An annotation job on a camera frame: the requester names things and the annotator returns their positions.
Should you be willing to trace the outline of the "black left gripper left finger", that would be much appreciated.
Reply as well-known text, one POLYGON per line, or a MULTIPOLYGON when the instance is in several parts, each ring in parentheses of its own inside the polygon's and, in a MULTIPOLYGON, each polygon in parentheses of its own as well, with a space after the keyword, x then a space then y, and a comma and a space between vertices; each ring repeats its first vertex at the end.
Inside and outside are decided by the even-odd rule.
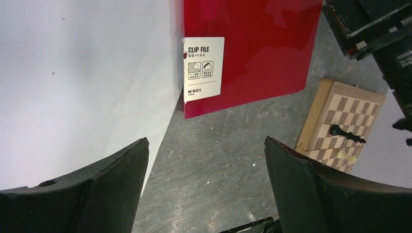
POLYGON ((129 233, 149 160, 142 138, 118 152, 35 187, 0 193, 3 233, 129 233))

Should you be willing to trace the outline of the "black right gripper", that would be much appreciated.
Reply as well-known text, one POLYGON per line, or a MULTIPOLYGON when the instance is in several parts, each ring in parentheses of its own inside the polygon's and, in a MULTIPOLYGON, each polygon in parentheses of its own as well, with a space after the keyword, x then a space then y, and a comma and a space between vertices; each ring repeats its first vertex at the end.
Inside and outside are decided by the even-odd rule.
POLYGON ((373 56, 404 116, 393 128, 411 131, 412 2, 327 0, 322 11, 345 56, 373 56))

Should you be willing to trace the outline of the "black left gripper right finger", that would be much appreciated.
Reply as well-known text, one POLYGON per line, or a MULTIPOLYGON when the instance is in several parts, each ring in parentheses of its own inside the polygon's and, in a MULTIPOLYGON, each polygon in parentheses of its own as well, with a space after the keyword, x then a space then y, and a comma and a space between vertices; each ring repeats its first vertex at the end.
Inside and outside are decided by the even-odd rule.
POLYGON ((411 232, 410 188, 344 173, 269 136, 264 145, 283 232, 411 232))

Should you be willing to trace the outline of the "red clip file folder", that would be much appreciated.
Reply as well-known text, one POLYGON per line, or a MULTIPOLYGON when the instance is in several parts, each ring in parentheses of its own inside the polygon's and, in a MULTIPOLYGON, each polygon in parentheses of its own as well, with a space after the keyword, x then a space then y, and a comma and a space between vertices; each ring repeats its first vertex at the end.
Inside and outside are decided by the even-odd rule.
POLYGON ((234 106, 297 93, 305 88, 320 0, 185 0, 183 32, 224 42, 223 72, 213 97, 185 84, 186 119, 234 106))

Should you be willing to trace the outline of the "white paper stack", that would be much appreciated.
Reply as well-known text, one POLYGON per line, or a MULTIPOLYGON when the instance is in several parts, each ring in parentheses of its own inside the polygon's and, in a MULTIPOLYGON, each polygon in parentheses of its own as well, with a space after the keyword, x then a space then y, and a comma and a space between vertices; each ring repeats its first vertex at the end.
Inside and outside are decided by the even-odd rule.
POLYGON ((180 0, 0 3, 0 187, 34 187, 140 138, 154 165, 183 87, 180 0))

